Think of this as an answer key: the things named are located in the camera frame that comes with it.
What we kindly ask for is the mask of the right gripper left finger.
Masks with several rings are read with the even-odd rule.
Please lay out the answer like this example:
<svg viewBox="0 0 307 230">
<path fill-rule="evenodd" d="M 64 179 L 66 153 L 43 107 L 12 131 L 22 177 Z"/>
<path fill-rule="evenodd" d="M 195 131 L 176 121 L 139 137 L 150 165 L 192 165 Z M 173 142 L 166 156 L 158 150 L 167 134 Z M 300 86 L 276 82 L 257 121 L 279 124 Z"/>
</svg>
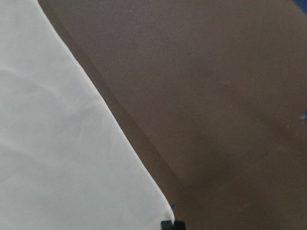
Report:
<svg viewBox="0 0 307 230">
<path fill-rule="evenodd" d="M 174 225 L 171 220 L 164 220 L 161 222 L 161 230 L 174 230 Z"/>
</svg>

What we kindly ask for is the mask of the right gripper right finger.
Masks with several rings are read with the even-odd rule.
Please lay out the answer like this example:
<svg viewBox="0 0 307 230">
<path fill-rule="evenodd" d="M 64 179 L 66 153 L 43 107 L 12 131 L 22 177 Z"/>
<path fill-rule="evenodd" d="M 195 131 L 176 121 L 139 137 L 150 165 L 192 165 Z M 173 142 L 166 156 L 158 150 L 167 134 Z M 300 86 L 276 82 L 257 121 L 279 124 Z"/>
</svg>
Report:
<svg viewBox="0 0 307 230">
<path fill-rule="evenodd" d="M 185 222 L 181 220 L 175 220 L 174 230 L 186 230 Z"/>
</svg>

